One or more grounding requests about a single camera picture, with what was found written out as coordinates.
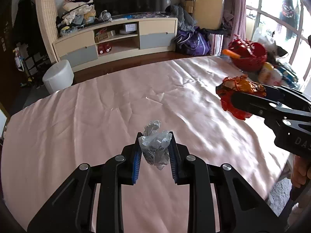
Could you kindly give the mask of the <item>person right hand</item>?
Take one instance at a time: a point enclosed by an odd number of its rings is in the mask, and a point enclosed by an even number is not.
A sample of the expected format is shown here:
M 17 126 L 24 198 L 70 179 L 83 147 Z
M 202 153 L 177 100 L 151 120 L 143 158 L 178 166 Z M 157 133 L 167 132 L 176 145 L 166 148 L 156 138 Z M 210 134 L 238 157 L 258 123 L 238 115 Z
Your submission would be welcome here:
M 294 166 L 290 178 L 293 186 L 300 188 L 310 178 L 310 159 L 295 155 Z

